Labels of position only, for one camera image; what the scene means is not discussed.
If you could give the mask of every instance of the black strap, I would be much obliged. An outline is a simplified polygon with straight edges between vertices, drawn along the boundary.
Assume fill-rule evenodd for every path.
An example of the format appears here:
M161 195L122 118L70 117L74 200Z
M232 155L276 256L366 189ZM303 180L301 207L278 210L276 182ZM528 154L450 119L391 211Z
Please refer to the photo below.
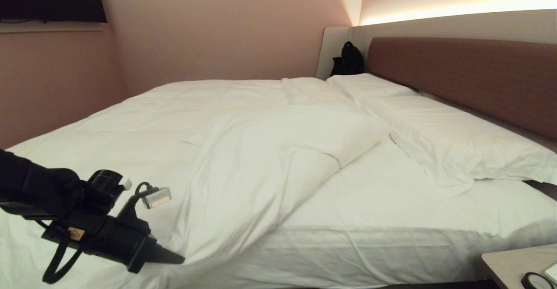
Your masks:
M42 220L35 220L37 224L39 224L42 228L47 229L48 225L43 223Z
M64 265L59 271L58 266L64 257L64 253L66 253L66 248L68 248L68 244L70 243L70 233L66 230L64 231L64 235L58 244L58 248L56 249L56 253L54 253L54 257L50 261L46 271L44 271L44 275L42 277L42 281L45 283L55 283L60 280L71 267L74 265L75 261L79 258L79 256L83 253L82 248L80 247L75 254L71 257L71 259Z

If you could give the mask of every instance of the black cable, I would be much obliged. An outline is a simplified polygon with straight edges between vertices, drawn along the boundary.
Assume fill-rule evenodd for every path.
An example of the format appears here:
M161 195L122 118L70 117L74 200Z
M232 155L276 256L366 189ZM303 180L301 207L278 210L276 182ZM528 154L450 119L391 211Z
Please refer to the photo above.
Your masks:
M135 194L138 194L138 193L139 193L139 189L140 189L142 186L146 186L147 189L153 188L153 186L151 186L151 184L149 184L149 182L145 182L145 181L144 181L144 182L140 183L140 184L138 185L137 188L135 188Z
M56 269L60 265L60 262L62 261L62 258L64 257L64 253L66 253L66 248L68 248L69 243L70 233L65 230L64 235L62 236L62 239L58 244L58 248L56 249L56 253L54 253L54 257L52 257L52 261L50 261L50 264L48 265L46 271L44 271L42 281L44 281L45 283L55 283L62 277L64 277L64 275L66 275L66 273L68 273L68 271L74 265L75 261L77 261L79 256L83 253L82 247L79 247L74 255L71 257L71 259L59 271L56 271Z
M42 220L35 220L37 222L37 224L41 225L42 228L47 229L48 225L43 223Z

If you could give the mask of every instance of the folded blanket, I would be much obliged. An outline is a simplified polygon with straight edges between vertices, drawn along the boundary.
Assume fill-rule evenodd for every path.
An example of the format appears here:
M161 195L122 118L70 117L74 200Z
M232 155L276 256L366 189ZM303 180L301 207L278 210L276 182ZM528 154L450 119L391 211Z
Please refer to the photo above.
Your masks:
M390 132L358 113L290 106L222 119L207 135L169 248L165 287L183 287L279 225Z

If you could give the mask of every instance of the mattress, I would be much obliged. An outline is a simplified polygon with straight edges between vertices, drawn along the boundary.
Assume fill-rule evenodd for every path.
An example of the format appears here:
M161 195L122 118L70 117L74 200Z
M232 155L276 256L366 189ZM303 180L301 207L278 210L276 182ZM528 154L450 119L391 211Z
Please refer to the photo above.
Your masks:
M165 245L182 203L176 197L188 188L211 123L225 114L288 104L280 81L173 83L10 150L85 179L107 168L135 184L171 188L172 201L152 210L137 207ZM111 215L130 194L124 192ZM442 198L423 169L384 138L278 228L189 287L371 288L481 279L481 253L555 243L556 218L555 201L520 181L477 181L464 194ZM0 227L0 286L47 287L40 279L56 245L39 238L40 226L18 216L0 213ZM155 287L151 277L164 266L145 265L132 275L123 265L82 255L49 287L111 288L123 277L133 279L128 287Z

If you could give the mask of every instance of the white cap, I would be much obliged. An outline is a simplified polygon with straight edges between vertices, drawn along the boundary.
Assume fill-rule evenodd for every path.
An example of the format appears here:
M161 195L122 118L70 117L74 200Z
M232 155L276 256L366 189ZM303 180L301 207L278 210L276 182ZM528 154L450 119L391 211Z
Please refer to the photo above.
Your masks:
M120 180L120 184L124 186L124 190L126 191L130 190L131 187L134 185L129 177L123 177L122 180Z

